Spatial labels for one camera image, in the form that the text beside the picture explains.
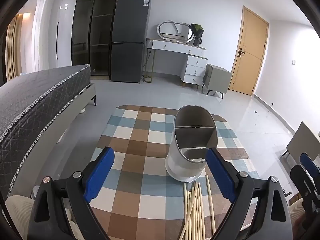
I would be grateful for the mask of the bamboo chopstick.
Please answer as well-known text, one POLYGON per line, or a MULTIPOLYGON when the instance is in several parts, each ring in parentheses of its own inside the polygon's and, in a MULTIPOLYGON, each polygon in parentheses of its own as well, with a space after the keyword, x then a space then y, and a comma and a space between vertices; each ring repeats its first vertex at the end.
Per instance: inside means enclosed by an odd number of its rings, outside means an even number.
POLYGON ((214 234, 216 232, 215 215, 214 215, 214 208, 213 208, 212 192, 210 188, 210 181, 207 174, 206 174, 206 184, 207 184, 208 203, 210 208, 210 216, 211 216, 211 224, 212 224, 212 234, 214 234))
POLYGON ((192 222, 194 221, 193 219, 193 212, 195 212, 195 214, 197 214, 196 211, 194 211, 194 205, 197 199, 197 192, 198 192, 198 183, 195 183, 195 187, 193 187, 191 189, 191 195, 189 195, 189 202, 187 202, 187 214, 185 216, 185 221, 184 221, 184 226, 182 228, 182 232, 180 234, 179 240, 182 240, 183 237, 185 237, 185 239, 189 239, 187 237, 187 232, 189 232, 189 225, 192 227, 192 222))
POLYGON ((195 204, 194 204, 194 231, 195 239, 202 239, 202 229, 201 229, 201 211, 200 211, 200 190, 199 183, 194 183, 195 190, 195 204))
MULTIPOLYGON (((184 215, 185 215, 185 225, 188 225, 187 223, 187 214, 188 214, 188 191, 187 191, 187 185, 186 183, 184 184, 184 215)), ((189 234, 188 234, 188 227, 186 227, 185 233, 185 240, 189 239, 189 234)))
POLYGON ((196 214, 196 194, 195 190, 192 189, 190 193, 190 198, 194 196, 193 207, 191 209, 190 215, 190 226, 189 226, 189 235, 190 239, 195 240, 197 239, 197 214, 196 214))
POLYGON ((201 190, 201 184, 198 183, 199 188, 199 220, 200 220, 200 231, 201 231, 201 239, 206 239, 205 234, 205 226, 204 226, 204 213, 203 213, 203 199, 202 199, 202 190, 201 190))

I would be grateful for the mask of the grey small table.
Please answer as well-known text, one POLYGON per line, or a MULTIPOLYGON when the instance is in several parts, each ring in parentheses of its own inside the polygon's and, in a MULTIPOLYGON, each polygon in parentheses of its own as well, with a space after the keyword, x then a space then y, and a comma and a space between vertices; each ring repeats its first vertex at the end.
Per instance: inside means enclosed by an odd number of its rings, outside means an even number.
POLYGON ((301 122, 292 139, 286 146, 286 151, 282 154, 282 157, 286 154, 290 154, 295 162, 300 164, 300 155, 306 153, 310 159, 314 161, 319 155, 319 148, 319 136, 313 133, 304 122, 301 122))

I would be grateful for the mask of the checkered plaid rug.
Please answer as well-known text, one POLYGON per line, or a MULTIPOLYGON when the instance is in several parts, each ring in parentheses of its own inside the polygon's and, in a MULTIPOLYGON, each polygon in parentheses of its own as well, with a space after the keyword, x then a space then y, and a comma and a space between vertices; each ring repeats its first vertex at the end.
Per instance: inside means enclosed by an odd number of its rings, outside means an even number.
POLYGON ((184 188, 168 175, 176 110, 122 105, 107 122, 93 157, 105 147, 114 163, 90 203, 111 239, 178 239, 184 224, 184 188))

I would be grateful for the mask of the grey mattress bed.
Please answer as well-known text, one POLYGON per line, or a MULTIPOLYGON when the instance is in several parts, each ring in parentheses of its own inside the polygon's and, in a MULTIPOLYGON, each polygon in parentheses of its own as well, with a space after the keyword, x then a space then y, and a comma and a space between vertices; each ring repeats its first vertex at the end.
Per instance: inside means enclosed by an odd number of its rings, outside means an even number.
POLYGON ((95 97, 90 65, 21 75, 1 86, 1 195, 29 197, 50 153, 95 97))

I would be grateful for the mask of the white utensil holder cup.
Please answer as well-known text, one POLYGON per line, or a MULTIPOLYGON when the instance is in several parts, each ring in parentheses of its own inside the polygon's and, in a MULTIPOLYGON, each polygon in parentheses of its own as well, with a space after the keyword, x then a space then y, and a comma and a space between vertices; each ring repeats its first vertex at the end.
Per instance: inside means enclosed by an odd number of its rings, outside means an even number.
POLYGON ((201 106, 183 106, 174 118, 172 141, 165 158, 167 173, 177 181, 197 180, 206 166, 206 153, 217 147, 213 116, 201 106))

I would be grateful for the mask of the grey nightstand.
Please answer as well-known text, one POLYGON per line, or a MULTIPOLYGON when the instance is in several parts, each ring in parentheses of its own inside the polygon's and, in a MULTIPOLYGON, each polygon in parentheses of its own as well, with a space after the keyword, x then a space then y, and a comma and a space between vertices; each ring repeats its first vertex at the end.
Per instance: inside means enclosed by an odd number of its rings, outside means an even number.
POLYGON ((207 64, 206 71, 203 77, 203 87, 206 87, 207 94, 210 92, 221 93, 221 98, 227 93, 230 85, 232 74, 224 68, 207 64))

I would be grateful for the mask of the wooden door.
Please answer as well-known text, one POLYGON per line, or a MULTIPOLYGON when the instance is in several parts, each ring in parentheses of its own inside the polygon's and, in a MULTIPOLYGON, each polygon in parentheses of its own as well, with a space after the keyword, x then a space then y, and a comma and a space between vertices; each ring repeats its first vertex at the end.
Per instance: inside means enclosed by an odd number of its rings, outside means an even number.
POLYGON ((229 89, 253 95, 263 65, 267 47, 269 23, 242 7, 239 42, 232 68, 229 89))

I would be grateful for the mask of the white dressing table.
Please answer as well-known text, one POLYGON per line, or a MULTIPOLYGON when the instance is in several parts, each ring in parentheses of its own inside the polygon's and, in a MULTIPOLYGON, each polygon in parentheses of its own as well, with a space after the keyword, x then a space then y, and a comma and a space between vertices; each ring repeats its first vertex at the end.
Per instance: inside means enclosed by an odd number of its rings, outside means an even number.
POLYGON ((173 41, 147 39, 144 76, 151 80, 154 75, 178 76, 182 83, 202 85, 208 59, 206 48, 173 41))

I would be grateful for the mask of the beige curtain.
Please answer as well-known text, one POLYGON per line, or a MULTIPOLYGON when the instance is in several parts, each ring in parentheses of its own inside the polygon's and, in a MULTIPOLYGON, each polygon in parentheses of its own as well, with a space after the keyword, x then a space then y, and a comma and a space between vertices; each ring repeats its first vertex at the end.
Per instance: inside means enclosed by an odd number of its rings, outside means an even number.
POLYGON ((30 13, 19 13, 10 22, 5 38, 5 72, 8 81, 27 74, 30 13))

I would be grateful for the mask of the potted green plant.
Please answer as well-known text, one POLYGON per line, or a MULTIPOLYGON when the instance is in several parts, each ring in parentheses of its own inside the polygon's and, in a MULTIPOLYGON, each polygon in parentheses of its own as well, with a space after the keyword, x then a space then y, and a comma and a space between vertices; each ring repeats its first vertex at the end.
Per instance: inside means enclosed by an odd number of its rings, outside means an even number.
POLYGON ((200 24, 195 23, 192 23, 191 25, 189 25, 189 27, 191 28, 191 31, 195 37, 193 45, 199 47, 202 43, 202 35, 204 33, 204 29, 200 24))

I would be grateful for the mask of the white wardrobe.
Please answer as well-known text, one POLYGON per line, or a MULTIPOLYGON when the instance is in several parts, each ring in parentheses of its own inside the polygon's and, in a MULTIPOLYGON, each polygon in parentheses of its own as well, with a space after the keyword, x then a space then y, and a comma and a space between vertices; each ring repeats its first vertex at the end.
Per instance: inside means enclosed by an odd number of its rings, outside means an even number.
POLYGON ((39 70, 72 65, 72 28, 76 0, 41 2, 37 64, 39 70))

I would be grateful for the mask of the oval vanity mirror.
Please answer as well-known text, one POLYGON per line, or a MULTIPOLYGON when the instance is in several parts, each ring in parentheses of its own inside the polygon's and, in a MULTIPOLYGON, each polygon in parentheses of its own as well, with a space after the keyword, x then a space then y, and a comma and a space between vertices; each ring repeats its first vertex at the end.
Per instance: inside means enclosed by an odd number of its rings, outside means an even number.
POLYGON ((164 21, 157 26, 157 34, 166 41, 181 43, 191 42, 194 34, 190 26, 186 23, 164 21))

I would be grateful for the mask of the dark grey refrigerator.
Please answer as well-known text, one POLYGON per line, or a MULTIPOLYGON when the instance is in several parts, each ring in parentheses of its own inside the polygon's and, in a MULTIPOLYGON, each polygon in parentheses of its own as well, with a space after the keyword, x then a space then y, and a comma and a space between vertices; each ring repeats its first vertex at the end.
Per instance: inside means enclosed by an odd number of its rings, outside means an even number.
POLYGON ((111 41, 111 80, 140 83, 151 0, 117 0, 111 41))

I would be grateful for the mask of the black glass cabinet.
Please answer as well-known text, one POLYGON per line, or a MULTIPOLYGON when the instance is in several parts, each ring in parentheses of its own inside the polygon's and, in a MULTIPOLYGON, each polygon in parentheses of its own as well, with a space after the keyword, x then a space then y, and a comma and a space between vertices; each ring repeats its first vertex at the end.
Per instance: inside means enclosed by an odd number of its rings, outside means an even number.
POLYGON ((76 0, 72 27, 72 64, 89 64, 94 76, 109 76, 116 0, 76 0))

